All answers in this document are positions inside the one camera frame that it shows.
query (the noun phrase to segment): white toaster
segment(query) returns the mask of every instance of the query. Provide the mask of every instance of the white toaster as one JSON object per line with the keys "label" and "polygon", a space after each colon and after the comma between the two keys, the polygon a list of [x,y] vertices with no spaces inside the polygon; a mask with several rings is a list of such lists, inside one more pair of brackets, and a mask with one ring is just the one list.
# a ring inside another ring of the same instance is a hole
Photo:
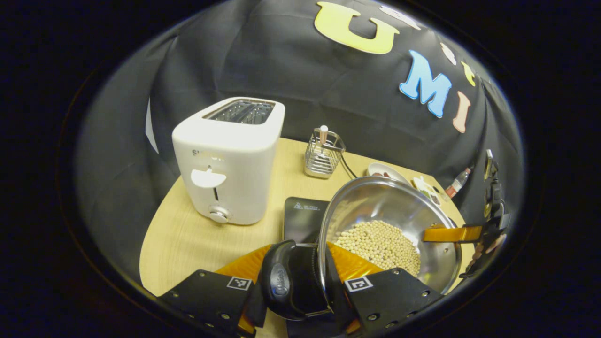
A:
{"label": "white toaster", "polygon": [[284,111],[279,102],[232,97],[175,127],[177,164],[201,215],[233,224],[263,217]]}

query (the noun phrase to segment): wooden surface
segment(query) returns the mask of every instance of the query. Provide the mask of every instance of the wooden surface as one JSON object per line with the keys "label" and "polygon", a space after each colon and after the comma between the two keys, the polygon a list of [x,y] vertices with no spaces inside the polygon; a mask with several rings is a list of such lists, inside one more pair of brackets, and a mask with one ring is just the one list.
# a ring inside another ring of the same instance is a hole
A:
{"label": "wooden surface", "polygon": [[[259,222],[250,226],[219,224],[201,216],[179,177],[154,215],[142,244],[140,277],[144,287],[160,296],[198,269],[215,271],[252,250],[281,241],[284,201],[288,197],[331,200],[352,177],[342,163],[328,179],[305,175],[306,147],[305,142],[279,139],[267,211]],[[444,193],[443,187],[429,175],[348,152],[344,158],[358,176],[365,175],[371,163],[380,162],[395,168],[407,180],[423,176],[428,184]],[[465,223],[453,202],[441,198],[441,203],[442,210],[456,224]],[[473,253],[473,245],[462,245],[461,272]],[[257,328],[257,337],[285,337],[284,320],[268,311],[265,326]]]}

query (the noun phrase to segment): power cord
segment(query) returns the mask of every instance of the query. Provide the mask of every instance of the power cord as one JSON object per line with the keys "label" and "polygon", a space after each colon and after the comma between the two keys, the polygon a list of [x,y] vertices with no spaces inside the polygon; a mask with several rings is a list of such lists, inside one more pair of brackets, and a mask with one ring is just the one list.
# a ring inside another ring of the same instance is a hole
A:
{"label": "power cord", "polygon": [[349,165],[346,164],[346,161],[344,160],[344,155],[340,154],[340,157],[342,158],[342,163],[349,170],[350,174],[353,175],[354,178],[357,178],[357,175],[355,175],[355,173],[350,169]]}

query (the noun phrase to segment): letter m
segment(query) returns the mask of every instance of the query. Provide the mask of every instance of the letter m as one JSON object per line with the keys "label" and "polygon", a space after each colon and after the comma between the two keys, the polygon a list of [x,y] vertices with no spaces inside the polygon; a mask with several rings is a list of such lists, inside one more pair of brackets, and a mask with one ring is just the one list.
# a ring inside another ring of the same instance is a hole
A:
{"label": "letter m", "polygon": [[398,86],[398,89],[412,99],[420,97],[421,104],[425,104],[431,97],[432,100],[428,103],[428,110],[438,118],[442,117],[442,108],[447,101],[447,94],[451,89],[451,81],[444,74],[438,74],[436,79],[432,80],[432,71],[428,60],[420,53],[409,50],[413,56],[413,65],[409,77],[405,83]]}

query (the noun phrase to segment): metal utensil holder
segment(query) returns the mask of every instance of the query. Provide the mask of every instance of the metal utensil holder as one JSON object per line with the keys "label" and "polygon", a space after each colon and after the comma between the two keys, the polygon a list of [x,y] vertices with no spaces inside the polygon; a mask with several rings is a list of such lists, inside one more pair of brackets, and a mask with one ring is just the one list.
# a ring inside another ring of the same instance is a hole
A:
{"label": "metal utensil holder", "polygon": [[327,131],[324,144],[320,142],[320,129],[315,128],[305,151],[305,174],[329,178],[346,150],[344,142],[335,132]]}

